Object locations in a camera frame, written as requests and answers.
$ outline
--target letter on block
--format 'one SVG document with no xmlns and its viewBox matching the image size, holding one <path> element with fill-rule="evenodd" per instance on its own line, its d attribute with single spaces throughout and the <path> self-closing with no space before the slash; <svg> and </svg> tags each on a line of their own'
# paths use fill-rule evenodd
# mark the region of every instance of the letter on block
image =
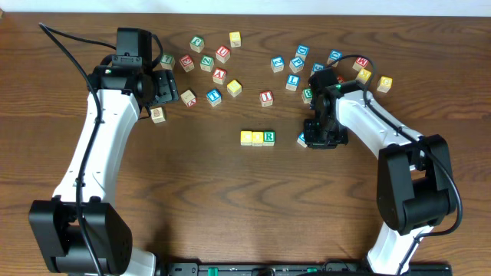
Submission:
<svg viewBox="0 0 491 276">
<path fill-rule="evenodd" d="M 187 90 L 186 92 L 181 94 L 181 99 L 183 99 L 183 102 L 188 106 L 191 107 L 196 103 L 196 96 L 194 96 L 193 92 L 191 90 Z"/>
<path fill-rule="evenodd" d="M 252 132 L 252 145 L 253 146 L 262 146 L 262 142 L 264 142 L 264 133 L 262 131 L 253 131 Z"/>
<path fill-rule="evenodd" d="M 213 73 L 213 82 L 217 84 L 223 84 L 227 76 L 227 72 L 223 69 L 216 68 L 215 73 Z"/>
<path fill-rule="evenodd" d="M 353 69 L 355 69 L 356 71 L 359 71 L 365 67 L 367 67 L 368 65 L 368 60 L 364 59 L 364 58 L 357 58 L 356 61 L 354 62 L 353 64 Z"/>
<path fill-rule="evenodd" d="M 283 71 L 285 67 L 285 62 L 283 61 L 283 57 L 274 57 L 271 59 L 271 69 L 273 69 L 273 73 Z"/>
<path fill-rule="evenodd" d="M 201 59 L 201 63 L 199 63 L 201 70 L 211 72 L 213 69 L 213 65 L 215 63 L 213 62 L 213 57 L 209 57 L 207 55 L 203 55 L 203 58 Z"/>
<path fill-rule="evenodd" d="M 225 46 L 220 46 L 218 50 L 216 50 L 216 59 L 226 63 L 228 59 L 230 58 L 230 50 L 227 49 Z"/>
<path fill-rule="evenodd" d="M 366 84 L 370 76 L 371 72 L 365 68 L 362 68 L 360 73 L 358 73 L 358 76 L 356 76 L 356 80 L 360 81 L 362 84 Z"/>
<path fill-rule="evenodd" d="M 274 146 L 275 145 L 275 132 L 274 131 L 265 131 L 264 132 L 264 140 L 262 142 L 263 146 Z"/>
<path fill-rule="evenodd" d="M 305 45 L 299 45 L 297 48 L 297 53 L 295 54 L 296 57 L 302 58 L 303 61 L 307 58 L 308 51 L 310 50 L 309 47 Z"/>
<path fill-rule="evenodd" d="M 332 50 L 331 54 L 329 55 L 328 64 L 330 64 L 331 62 L 337 60 L 338 58 L 340 58 L 342 56 L 343 56 L 343 53 L 341 53 L 340 51 Z M 336 62 L 335 64 L 332 65 L 332 67 L 336 67 L 336 66 L 338 66 L 338 62 Z"/>
<path fill-rule="evenodd" d="M 300 84 L 300 77 L 291 74 L 288 76 L 288 80 L 286 80 L 286 89 L 296 91 L 298 84 Z"/>
<path fill-rule="evenodd" d="M 293 73 L 298 73 L 304 68 L 304 60 L 302 60 L 300 57 L 294 57 L 290 61 L 290 69 L 292 69 Z"/>
<path fill-rule="evenodd" d="M 232 80 L 229 84 L 227 84 L 227 91 L 232 95 L 232 97 L 236 97 L 242 92 L 242 85 L 237 80 Z"/>
<path fill-rule="evenodd" d="M 208 99 L 208 102 L 212 105 L 212 107 L 222 102 L 222 94 L 220 94 L 217 89 L 213 89 L 208 92 L 206 94 L 206 98 Z"/>
<path fill-rule="evenodd" d="M 162 60 L 160 60 L 160 65 L 162 65 L 162 68 L 166 70 L 174 69 L 175 64 L 176 64 L 176 60 L 170 54 L 164 54 L 162 56 Z"/>
<path fill-rule="evenodd" d="M 240 144 L 243 146 L 252 146 L 252 131 L 240 132 Z"/>
<path fill-rule="evenodd" d="M 264 91 L 259 94 L 259 100 L 261 101 L 262 107 L 269 107 L 273 105 L 273 93 L 271 91 Z"/>
<path fill-rule="evenodd" d="M 300 133 L 300 136 L 297 139 L 297 143 L 299 143 L 303 147 L 307 147 L 307 144 L 305 143 L 304 133 Z"/>
<path fill-rule="evenodd" d="M 199 36 L 195 36 L 193 39 L 191 39 L 191 42 L 189 44 L 191 45 L 191 49 L 197 51 L 198 53 L 201 53 L 201 51 L 205 47 L 205 40 L 200 38 Z"/>
<path fill-rule="evenodd" d="M 152 114 L 152 121 L 154 123 L 160 123 L 166 121 L 166 115 L 163 112 L 162 107 L 154 108 L 150 112 Z"/>
<path fill-rule="evenodd" d="M 304 104 L 309 104 L 312 101 L 312 90 L 310 88 L 305 88 L 302 91 L 302 99 Z"/>
<path fill-rule="evenodd" d="M 186 73 L 194 69 L 193 59 L 188 54 L 182 57 L 179 62 Z"/>
<path fill-rule="evenodd" d="M 242 46 L 242 40 L 240 39 L 240 31 L 234 31 L 230 33 L 230 47 Z"/>
<path fill-rule="evenodd" d="M 317 71 L 320 71 L 320 70 L 324 70 L 325 69 L 325 66 L 323 64 L 319 64 L 319 63 L 314 63 L 314 67 L 312 67 L 312 72 L 310 72 L 310 75 L 313 75 L 315 72 Z"/>
<path fill-rule="evenodd" d="M 390 77 L 382 76 L 377 84 L 377 91 L 387 93 L 392 87 L 392 79 Z"/>
</svg>

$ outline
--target row of blocks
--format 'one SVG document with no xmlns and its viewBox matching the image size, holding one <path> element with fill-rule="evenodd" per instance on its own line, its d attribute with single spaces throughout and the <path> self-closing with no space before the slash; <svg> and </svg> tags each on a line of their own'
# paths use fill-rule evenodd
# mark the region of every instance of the row of blocks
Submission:
<svg viewBox="0 0 491 276">
<path fill-rule="evenodd" d="M 274 131 L 248 131 L 240 132 L 242 146 L 274 146 L 276 134 Z"/>
</svg>

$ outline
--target wooden table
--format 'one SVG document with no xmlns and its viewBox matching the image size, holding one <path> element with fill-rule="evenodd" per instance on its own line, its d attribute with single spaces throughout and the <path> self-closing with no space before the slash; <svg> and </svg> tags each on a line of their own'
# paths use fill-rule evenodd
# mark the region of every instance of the wooden table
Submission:
<svg viewBox="0 0 491 276">
<path fill-rule="evenodd" d="M 120 26 L 159 35 L 165 52 L 190 54 L 196 68 L 176 64 L 178 88 L 192 88 L 198 104 L 166 106 L 168 121 L 138 122 L 127 141 L 117 190 L 117 211 L 136 246 L 203 262 L 324 261 L 363 258 L 377 238 L 377 160 L 350 133 L 333 150 L 300 147 L 302 122 L 313 112 L 301 94 L 287 94 L 290 72 L 273 74 L 270 59 L 289 62 L 299 44 L 311 47 L 301 87 L 314 62 L 331 49 L 366 54 L 394 85 L 378 101 L 425 135 L 450 145 L 462 193 L 464 220 L 444 238 L 425 239 L 415 261 L 448 261 L 455 275 L 491 274 L 491 18 L 348 16 L 10 14 L 0 23 L 0 274 L 48 274 L 28 224 L 35 199 L 49 199 L 77 145 L 87 109 L 80 74 L 37 23 L 115 43 Z M 202 54 L 232 49 L 228 80 L 243 92 L 212 108 L 216 87 L 201 71 Z M 202 54 L 192 36 L 206 40 Z M 61 39 L 87 72 L 108 48 Z M 355 76 L 353 61 L 338 66 Z M 259 92 L 272 90 L 272 107 Z M 239 131 L 273 129 L 274 147 L 240 146 Z M 449 227 L 455 215 L 437 229 Z"/>
</svg>

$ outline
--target block face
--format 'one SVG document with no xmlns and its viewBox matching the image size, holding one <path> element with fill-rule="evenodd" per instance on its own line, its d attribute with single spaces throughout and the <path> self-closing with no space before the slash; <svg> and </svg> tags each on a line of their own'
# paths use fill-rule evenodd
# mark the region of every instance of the block face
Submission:
<svg viewBox="0 0 491 276">
<path fill-rule="evenodd" d="M 199 36 L 195 36 L 195 37 L 193 37 L 193 39 L 191 39 L 191 42 L 189 43 L 189 45 L 191 46 L 191 49 L 193 49 L 194 51 L 197 51 L 198 53 L 201 53 L 201 51 L 205 47 L 205 40 Z"/>
<path fill-rule="evenodd" d="M 240 38 L 240 31 L 233 31 L 230 33 L 230 47 L 240 47 L 242 46 L 242 40 Z"/>
<path fill-rule="evenodd" d="M 302 91 L 302 99 L 304 104 L 309 104 L 312 101 L 312 90 L 310 88 L 305 88 Z"/>
<path fill-rule="evenodd" d="M 227 91 L 232 95 L 233 97 L 236 97 L 237 95 L 242 92 L 242 85 L 237 80 L 232 80 L 229 84 L 227 84 Z"/>
<path fill-rule="evenodd" d="M 308 51 L 310 51 L 310 48 L 300 44 L 297 48 L 297 53 L 295 54 L 296 57 L 302 58 L 303 61 L 307 58 Z"/>
<path fill-rule="evenodd" d="M 362 84 L 366 84 L 370 76 L 371 76 L 371 72 L 363 68 L 358 73 L 358 76 L 356 76 L 356 80 L 360 81 Z"/>
<path fill-rule="evenodd" d="M 252 145 L 253 146 L 262 146 L 264 142 L 264 133 L 262 131 L 253 131 L 252 132 Z"/>
<path fill-rule="evenodd" d="M 166 121 L 165 113 L 163 112 L 162 107 L 152 109 L 150 111 L 150 114 L 152 115 L 152 121 L 154 123 L 160 123 Z"/>
<path fill-rule="evenodd" d="M 285 62 L 283 61 L 283 57 L 274 57 L 271 59 L 271 69 L 273 69 L 273 73 L 283 71 L 285 67 Z"/>
<path fill-rule="evenodd" d="M 217 84 L 223 84 L 226 79 L 227 72 L 223 69 L 216 68 L 213 73 L 213 82 Z"/>
<path fill-rule="evenodd" d="M 354 62 L 353 64 L 353 69 L 355 69 L 356 71 L 359 71 L 365 67 L 367 67 L 368 65 L 368 60 L 364 59 L 364 58 L 357 58 L 356 61 Z"/>
<path fill-rule="evenodd" d="M 269 107 L 273 105 L 273 93 L 271 91 L 264 91 L 259 94 L 259 100 L 261 101 L 262 107 Z"/>
<path fill-rule="evenodd" d="M 323 64 L 320 64 L 320 63 L 314 63 L 314 66 L 312 67 L 312 72 L 310 72 L 310 75 L 313 75 L 315 72 L 317 71 L 320 71 L 320 70 L 324 70 L 325 69 L 325 66 Z"/>
<path fill-rule="evenodd" d="M 230 58 L 230 50 L 225 46 L 220 46 L 218 50 L 216 50 L 216 59 L 226 63 Z"/>
<path fill-rule="evenodd" d="M 377 84 L 377 91 L 387 93 L 392 87 L 392 79 L 382 76 Z"/>
<path fill-rule="evenodd" d="M 213 57 L 203 55 L 201 58 L 201 62 L 199 63 L 201 70 L 211 72 L 213 69 L 213 65 L 215 62 L 213 61 Z"/>
<path fill-rule="evenodd" d="M 304 133 L 300 133 L 300 136 L 297 139 L 297 143 L 299 143 L 303 147 L 307 147 L 307 144 L 305 143 Z"/>
<path fill-rule="evenodd" d="M 179 62 L 186 73 L 194 69 L 193 59 L 188 54 L 179 59 Z"/>
<path fill-rule="evenodd" d="M 240 144 L 243 146 L 252 145 L 252 131 L 241 131 L 240 132 Z"/>
<path fill-rule="evenodd" d="M 329 54 L 328 64 L 330 64 L 331 62 L 337 60 L 338 58 L 340 58 L 342 56 L 343 56 L 343 53 L 341 53 L 340 51 L 332 50 L 331 53 Z M 336 62 L 335 64 L 332 65 L 332 67 L 336 67 L 336 66 L 338 66 L 338 62 Z"/>
<path fill-rule="evenodd" d="M 222 94 L 217 89 L 213 89 L 206 94 L 206 98 L 208 99 L 209 104 L 214 107 L 217 104 L 222 102 Z"/>
<path fill-rule="evenodd" d="M 300 57 L 294 57 L 290 61 L 290 69 L 292 69 L 293 73 L 298 73 L 304 68 L 304 60 L 302 60 Z"/>
<path fill-rule="evenodd" d="M 286 81 L 286 89 L 296 91 L 298 84 L 300 84 L 300 77 L 290 74 Z"/>
<path fill-rule="evenodd" d="M 176 60 L 170 54 L 164 54 L 160 60 L 160 65 L 162 65 L 163 69 L 172 70 L 174 65 L 176 65 Z"/>
<path fill-rule="evenodd" d="M 274 131 L 265 131 L 264 139 L 262 142 L 263 146 L 274 146 L 275 145 L 276 135 Z"/>
<path fill-rule="evenodd" d="M 181 99 L 188 107 L 196 104 L 196 96 L 194 96 L 191 90 L 187 90 L 186 92 L 181 94 Z"/>
</svg>

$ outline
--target wood grain surface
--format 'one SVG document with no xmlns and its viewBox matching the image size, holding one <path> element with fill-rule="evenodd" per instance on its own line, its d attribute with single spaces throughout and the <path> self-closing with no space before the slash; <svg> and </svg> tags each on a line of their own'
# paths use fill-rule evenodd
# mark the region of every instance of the wood grain surface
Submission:
<svg viewBox="0 0 491 276">
<path fill-rule="evenodd" d="M 381 226 L 375 202 L 377 160 L 350 133 L 350 143 L 309 150 L 296 143 L 313 116 L 301 94 L 287 94 L 290 70 L 273 74 L 270 59 L 288 63 L 298 44 L 311 50 L 300 73 L 306 87 L 314 62 L 335 48 L 365 54 L 394 79 L 377 100 L 425 135 L 450 146 L 463 197 L 460 229 L 428 238 L 415 261 L 448 261 L 455 275 L 490 275 L 491 266 L 491 18 L 411 18 L 248 15 L 12 14 L 0 22 L 0 274 L 48 274 L 28 224 L 35 199 L 49 199 L 65 174 L 87 109 L 85 84 L 38 23 L 73 35 L 115 43 L 117 27 L 159 35 L 164 51 L 190 54 L 196 68 L 176 64 L 178 88 L 192 88 L 198 104 L 166 106 L 168 121 L 139 121 L 127 141 L 118 177 L 117 211 L 136 246 L 204 262 L 314 262 L 363 258 Z M 199 69 L 228 33 L 242 47 L 226 64 L 233 98 Z M 205 38 L 202 54 L 189 48 Z M 61 38 L 87 72 L 110 49 Z M 352 62 L 338 73 L 354 78 Z M 206 92 L 223 101 L 212 108 Z M 272 90 L 272 107 L 259 92 Z M 240 146 L 239 131 L 273 129 L 273 147 Z M 449 227 L 449 216 L 437 229 Z"/>
</svg>

